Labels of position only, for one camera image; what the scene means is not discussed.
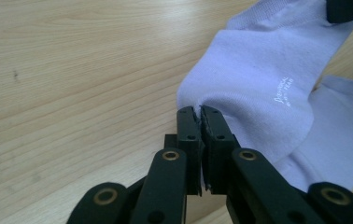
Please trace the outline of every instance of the printed logo on sock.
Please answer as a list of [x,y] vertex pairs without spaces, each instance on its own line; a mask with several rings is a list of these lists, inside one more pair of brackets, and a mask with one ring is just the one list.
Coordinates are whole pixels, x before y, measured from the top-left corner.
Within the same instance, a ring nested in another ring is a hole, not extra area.
[[283,77],[276,87],[275,101],[287,105],[290,107],[290,102],[288,99],[288,90],[293,83],[293,79],[290,77]]

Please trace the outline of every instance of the wooden table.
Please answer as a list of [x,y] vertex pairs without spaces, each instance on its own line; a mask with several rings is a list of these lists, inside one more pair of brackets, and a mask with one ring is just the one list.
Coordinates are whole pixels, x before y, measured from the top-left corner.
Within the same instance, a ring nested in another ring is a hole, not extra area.
[[[253,1],[0,0],[0,223],[65,223],[91,187],[144,176],[176,90]],[[353,78],[353,34],[325,73]],[[224,197],[188,222],[230,223]]]

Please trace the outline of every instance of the light wooden surface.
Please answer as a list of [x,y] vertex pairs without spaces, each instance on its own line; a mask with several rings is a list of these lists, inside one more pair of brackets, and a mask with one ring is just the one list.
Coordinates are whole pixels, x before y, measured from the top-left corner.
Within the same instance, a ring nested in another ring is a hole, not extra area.
[[[106,181],[144,176],[176,132],[178,84],[237,0],[0,0],[0,223],[65,223]],[[353,78],[353,34],[326,70]],[[188,222],[230,223],[189,197]]]

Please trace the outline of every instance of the light purple sock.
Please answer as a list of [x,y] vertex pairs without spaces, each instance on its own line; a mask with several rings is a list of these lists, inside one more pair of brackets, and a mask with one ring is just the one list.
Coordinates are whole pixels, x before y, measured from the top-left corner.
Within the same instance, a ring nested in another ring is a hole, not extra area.
[[291,185],[328,181],[353,189],[353,80],[324,77],[309,98],[314,123],[307,138],[280,162]]
[[181,83],[177,106],[219,109],[242,147],[280,161],[310,131],[308,95],[352,30],[353,22],[326,21],[324,0],[260,1],[217,33]]

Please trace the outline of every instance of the sock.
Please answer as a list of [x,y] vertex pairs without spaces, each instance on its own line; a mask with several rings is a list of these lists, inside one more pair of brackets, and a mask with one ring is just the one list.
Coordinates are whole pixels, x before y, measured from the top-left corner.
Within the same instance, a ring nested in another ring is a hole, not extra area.
[[313,123],[308,95],[353,30],[329,24],[324,0],[260,1],[231,18],[177,91],[178,108],[220,110],[242,147],[286,158]]
[[320,181],[353,189],[353,80],[324,77],[309,102],[314,123],[297,150],[280,162],[284,177],[302,190]]

